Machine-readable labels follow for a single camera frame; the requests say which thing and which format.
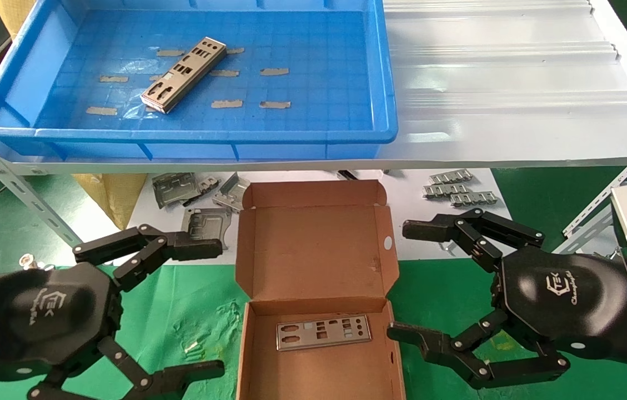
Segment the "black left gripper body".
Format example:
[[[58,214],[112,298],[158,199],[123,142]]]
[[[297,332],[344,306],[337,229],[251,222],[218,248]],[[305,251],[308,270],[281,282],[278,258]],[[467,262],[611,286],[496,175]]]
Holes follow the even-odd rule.
[[[0,275],[0,382],[48,374],[75,377],[102,354],[98,342],[120,329],[121,294],[89,263]]]

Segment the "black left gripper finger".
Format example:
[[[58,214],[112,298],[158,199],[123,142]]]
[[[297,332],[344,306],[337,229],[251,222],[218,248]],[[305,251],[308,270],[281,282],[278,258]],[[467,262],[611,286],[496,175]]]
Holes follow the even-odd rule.
[[[192,383],[217,379],[225,372],[224,362],[214,360],[167,367],[148,374],[113,337],[103,338],[98,342],[97,349],[133,384],[123,399],[182,399]],[[67,377],[66,372],[53,369],[43,381],[29,390],[27,398],[90,399],[79,393],[63,390],[62,385]]]
[[[113,271],[113,282],[122,292],[131,291],[168,260],[196,261],[221,256],[219,239],[194,239],[184,231],[163,232],[148,224],[119,231],[73,248],[77,263],[94,266],[129,256]]]

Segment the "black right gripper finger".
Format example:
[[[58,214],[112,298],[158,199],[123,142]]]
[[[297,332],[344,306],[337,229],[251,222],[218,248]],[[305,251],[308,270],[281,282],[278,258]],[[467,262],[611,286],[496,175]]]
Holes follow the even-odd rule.
[[[473,389],[494,389],[550,382],[570,368],[570,362],[544,339],[531,340],[536,357],[489,362],[475,356],[481,344],[509,327],[509,315],[501,309],[452,337],[440,330],[392,321],[389,339],[418,347],[425,362],[452,369]]]
[[[540,248],[544,234],[503,216],[473,208],[461,214],[437,214],[431,221],[406,220],[406,239],[425,242],[453,242],[488,273],[500,271],[501,251],[490,240],[514,249]]]

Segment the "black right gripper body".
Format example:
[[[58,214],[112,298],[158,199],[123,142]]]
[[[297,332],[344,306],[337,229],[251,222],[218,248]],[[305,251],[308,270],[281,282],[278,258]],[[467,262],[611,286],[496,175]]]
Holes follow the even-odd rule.
[[[627,364],[627,273],[620,262],[524,247],[504,257],[496,279],[504,330],[584,359]]]

